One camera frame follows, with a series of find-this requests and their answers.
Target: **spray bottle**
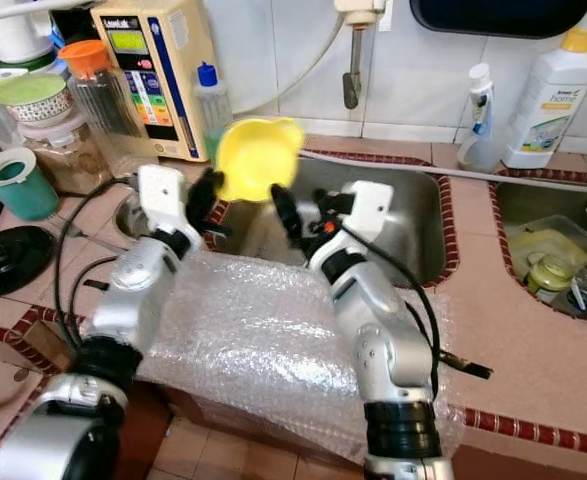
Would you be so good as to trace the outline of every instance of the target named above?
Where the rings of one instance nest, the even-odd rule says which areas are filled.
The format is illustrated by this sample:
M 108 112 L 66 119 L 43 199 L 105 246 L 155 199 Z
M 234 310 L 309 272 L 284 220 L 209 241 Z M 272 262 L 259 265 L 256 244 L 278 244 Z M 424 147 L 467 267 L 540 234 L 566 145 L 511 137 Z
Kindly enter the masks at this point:
M 479 63 L 469 70 L 473 128 L 457 152 L 460 167 L 491 173 L 500 161 L 500 150 L 493 132 L 493 81 L 489 66 Z

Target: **stainless steel sink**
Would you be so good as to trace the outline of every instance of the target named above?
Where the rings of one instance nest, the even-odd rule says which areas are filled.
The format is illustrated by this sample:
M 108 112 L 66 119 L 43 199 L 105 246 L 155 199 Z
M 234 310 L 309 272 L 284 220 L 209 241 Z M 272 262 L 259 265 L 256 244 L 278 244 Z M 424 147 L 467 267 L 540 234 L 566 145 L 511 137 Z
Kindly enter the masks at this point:
M 355 180 L 369 180 L 394 187 L 395 194 L 384 230 L 375 244 L 406 263 L 420 282 L 435 279 L 445 264 L 444 235 L 439 187 L 426 174 L 301 160 L 291 191 L 305 224 L 319 218 L 318 209 L 312 201 L 315 189 L 339 191 L 345 183 Z M 224 253 L 287 265 L 305 263 L 301 252 L 288 247 L 284 229 L 272 205 L 233 203 L 222 225 L 233 232 L 229 238 L 218 240 Z M 371 259 L 382 266 L 395 284 L 404 283 L 403 277 L 390 264 L 375 255 L 371 255 Z
M 497 201 L 507 237 L 514 227 L 551 215 L 564 215 L 587 231 L 587 193 L 501 184 L 497 187 Z M 565 300 L 560 298 L 553 306 L 579 316 L 580 311 Z

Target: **pink tiled countertop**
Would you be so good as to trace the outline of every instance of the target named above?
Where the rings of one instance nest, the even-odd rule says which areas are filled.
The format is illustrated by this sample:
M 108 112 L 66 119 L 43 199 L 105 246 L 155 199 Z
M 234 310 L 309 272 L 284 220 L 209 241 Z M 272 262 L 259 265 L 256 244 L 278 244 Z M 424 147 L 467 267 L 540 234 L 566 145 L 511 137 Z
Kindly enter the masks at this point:
M 308 148 L 415 157 L 455 166 L 457 147 L 336 137 L 311 137 Z M 191 179 L 201 166 L 180 165 Z M 587 171 L 582 155 L 556 155 L 550 168 Z M 497 453 L 587 473 L 587 322 L 554 312 L 528 295 L 505 269 L 493 218 L 489 185 L 451 178 L 453 215 L 460 255 L 458 270 L 435 288 L 450 297 L 455 353 L 494 369 L 489 381 L 455 374 L 458 402 L 466 407 L 465 442 Z M 110 217 L 126 195 L 116 187 L 87 208 L 78 225 L 87 233 L 124 246 Z M 3 216 L 9 222 L 8 212 Z M 7 228 L 0 223 L 0 229 Z M 73 240 L 65 258 L 71 273 L 109 255 L 102 247 Z M 109 266 L 92 274 L 107 278 Z M 63 291 L 72 275 L 63 275 Z M 52 306 L 52 277 L 9 296 Z M 90 316 L 99 293 L 82 289 L 78 313 Z

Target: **white detergent bottle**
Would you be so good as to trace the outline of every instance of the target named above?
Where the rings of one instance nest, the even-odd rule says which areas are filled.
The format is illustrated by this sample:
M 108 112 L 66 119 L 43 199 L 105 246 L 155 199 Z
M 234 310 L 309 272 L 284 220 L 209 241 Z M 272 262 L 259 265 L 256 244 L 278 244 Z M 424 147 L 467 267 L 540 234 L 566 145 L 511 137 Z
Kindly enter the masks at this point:
M 502 161 L 544 168 L 587 94 L 587 30 L 572 28 L 562 46 L 538 57 L 509 122 Z
M 493 81 L 489 66 L 479 63 L 469 70 L 473 128 L 457 152 L 460 167 L 482 173 L 491 173 L 500 162 L 504 143 L 498 144 L 493 132 Z

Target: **yellow plastic cup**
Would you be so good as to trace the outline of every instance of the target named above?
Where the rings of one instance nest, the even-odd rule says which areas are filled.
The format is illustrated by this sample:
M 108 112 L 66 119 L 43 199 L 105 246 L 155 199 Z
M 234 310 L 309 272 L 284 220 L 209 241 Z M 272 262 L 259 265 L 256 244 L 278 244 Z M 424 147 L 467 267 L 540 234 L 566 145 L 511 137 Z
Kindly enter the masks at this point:
M 224 173 L 220 200 L 265 202 L 274 183 L 290 187 L 298 167 L 304 132 L 290 118 L 250 118 L 234 123 L 223 135 L 217 170 Z

